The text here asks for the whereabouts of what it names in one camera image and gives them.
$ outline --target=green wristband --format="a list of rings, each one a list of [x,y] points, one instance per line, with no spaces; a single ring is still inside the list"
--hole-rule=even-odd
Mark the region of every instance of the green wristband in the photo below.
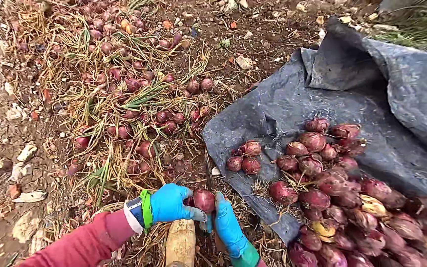
[[[144,232],[147,233],[153,225],[153,215],[151,212],[151,193],[148,190],[143,190],[139,195],[141,200],[141,211],[143,212]]]

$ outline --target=green grass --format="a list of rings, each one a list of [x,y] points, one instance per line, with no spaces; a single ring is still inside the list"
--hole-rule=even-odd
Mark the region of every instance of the green grass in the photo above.
[[[418,1],[414,7],[405,16],[387,22],[398,26],[398,32],[378,34],[374,38],[427,51],[427,0]]]

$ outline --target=dirt ground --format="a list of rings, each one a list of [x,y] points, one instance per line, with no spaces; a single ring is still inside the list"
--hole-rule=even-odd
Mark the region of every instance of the dirt ground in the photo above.
[[[247,0],[247,8],[240,5],[225,12],[228,2],[193,0],[150,4],[148,8],[151,11],[157,9],[157,12],[147,23],[154,27],[168,20],[172,29],[192,37],[192,46],[211,49],[212,57],[206,67],[208,75],[240,94],[246,94],[252,83],[260,82],[278,70],[295,49],[317,48],[320,33],[325,30],[330,15],[350,16],[352,26],[366,27],[368,22],[364,21],[376,8],[376,3],[366,1]],[[11,31],[15,26],[9,24],[7,7],[7,3],[0,2],[0,160],[4,161],[0,169],[0,266],[15,266],[35,251],[89,222],[98,207],[92,195],[73,191],[74,179],[65,176],[65,169],[74,154],[67,133],[70,127],[64,124],[67,111],[60,103],[52,101],[57,98],[54,92],[48,94],[41,86],[44,79],[41,66],[47,54],[28,56],[8,49],[7,46],[19,37]],[[240,55],[252,60],[251,68],[239,67],[235,59]],[[178,53],[170,63],[181,73],[189,67],[189,57],[187,53]],[[227,106],[229,100],[225,97],[221,107]],[[19,162],[17,157],[28,143],[37,150],[22,166],[32,172],[11,179],[12,166]],[[202,181],[203,156],[199,153],[191,160],[189,167],[178,166],[176,172],[188,173],[186,169],[190,168],[193,172],[182,177],[184,183],[202,186],[199,181]],[[82,172],[75,179],[84,175]],[[47,196],[34,203],[13,203],[6,191],[16,183],[22,192],[41,190]],[[221,179],[217,179],[217,186],[233,197],[234,207],[239,207],[235,212],[244,232],[260,254],[268,258],[267,264],[290,265],[286,247],[274,238],[271,229],[264,226]],[[126,197],[112,194],[104,198],[104,204],[123,201]],[[23,220],[26,227],[18,240],[14,237],[17,232],[14,227],[16,222],[22,223]],[[228,265],[228,257],[215,250],[210,237],[199,233],[197,241],[196,263],[199,266]],[[112,261],[107,264],[137,265],[126,258],[139,244],[128,243],[123,251],[114,253]],[[142,264],[158,266],[156,257],[160,256],[147,255]]]

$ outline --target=white watch strap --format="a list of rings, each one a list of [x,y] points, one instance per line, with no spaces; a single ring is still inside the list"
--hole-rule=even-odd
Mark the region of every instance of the white watch strap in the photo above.
[[[131,213],[131,211],[128,209],[128,200],[125,201],[123,205],[123,212],[125,214],[126,220],[128,221],[129,226],[135,233],[140,235],[143,232],[143,227],[139,224],[138,220],[134,215]]]

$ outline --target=blue latex glove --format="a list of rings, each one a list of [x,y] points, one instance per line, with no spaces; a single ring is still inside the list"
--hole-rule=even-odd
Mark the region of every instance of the blue latex glove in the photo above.
[[[200,209],[184,205],[184,199],[193,195],[192,190],[173,183],[163,185],[151,196],[153,222],[172,222],[193,219],[206,222],[207,215]]]
[[[215,229],[230,253],[230,257],[240,258],[249,242],[241,231],[230,202],[221,192],[217,192],[215,198],[215,209],[217,210]]]

